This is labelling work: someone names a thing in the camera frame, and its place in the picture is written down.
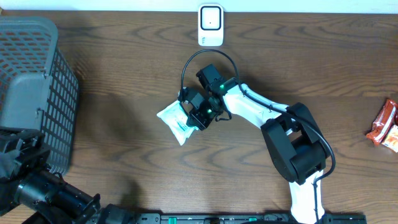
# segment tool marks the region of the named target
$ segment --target white rectangular device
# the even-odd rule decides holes
[[[198,11],[198,43],[220,46],[224,39],[224,9],[219,4],[203,4]]]

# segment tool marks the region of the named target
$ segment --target snack package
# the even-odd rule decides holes
[[[170,127],[181,146],[194,130],[199,130],[197,127],[188,127],[186,125],[188,116],[178,100],[157,113],[157,116]]]
[[[384,137],[387,135],[388,130],[394,123],[398,105],[393,100],[387,100],[383,109],[380,111],[377,118],[373,121],[372,131],[366,137],[373,141],[375,145],[379,145]]]
[[[398,126],[396,126],[394,124],[392,125],[386,138],[384,139],[384,141],[381,144],[389,147],[394,152],[398,152]]]

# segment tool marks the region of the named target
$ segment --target square button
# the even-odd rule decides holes
[[[221,9],[218,6],[202,7],[201,28],[203,30],[218,30],[221,28]]]

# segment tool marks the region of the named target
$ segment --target white arm segment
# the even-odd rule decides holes
[[[287,105],[275,103],[261,95],[253,92],[246,84],[242,84],[243,90],[246,91],[248,95],[255,97],[255,99],[265,103],[266,105],[272,105],[272,107],[286,111]],[[271,111],[258,103],[245,97],[238,86],[233,87],[228,90],[227,94],[223,97],[224,103],[227,109],[232,114],[237,114],[248,120],[250,123],[256,125],[260,128],[268,119],[277,118],[280,113]],[[305,183],[302,185],[294,183],[289,183],[290,193],[292,194],[292,215],[300,223],[310,223],[314,224],[317,220],[315,218],[315,201],[313,193],[313,180],[315,177],[321,176],[323,171],[318,171],[312,174],[306,179]],[[322,208],[321,202],[321,181],[317,182],[317,197],[318,197],[318,216],[319,218],[325,213]]]
[[[290,193],[292,194],[292,212],[293,217],[299,223],[314,224],[317,222],[315,216],[315,197],[313,193],[313,180],[316,177],[320,177],[323,174],[323,170],[317,171],[305,180],[302,185],[289,183]],[[325,214],[325,209],[322,207],[321,202],[321,181],[317,182],[317,198],[318,198],[318,218],[321,219]]]

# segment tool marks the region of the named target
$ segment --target wood grain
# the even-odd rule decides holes
[[[289,186],[275,170],[261,132],[244,119],[214,122],[179,146],[156,117],[177,97],[186,60],[201,49],[197,15],[184,12],[6,11],[45,16],[81,83],[70,172],[65,177],[103,205],[165,213],[288,210]],[[361,212],[368,223],[398,220],[398,154],[364,134],[386,98],[398,100],[395,15],[226,13],[224,44],[241,78],[274,101],[305,103],[335,150],[322,182],[323,206]],[[194,74],[214,63],[198,56]],[[20,223],[20,206],[0,219]]]

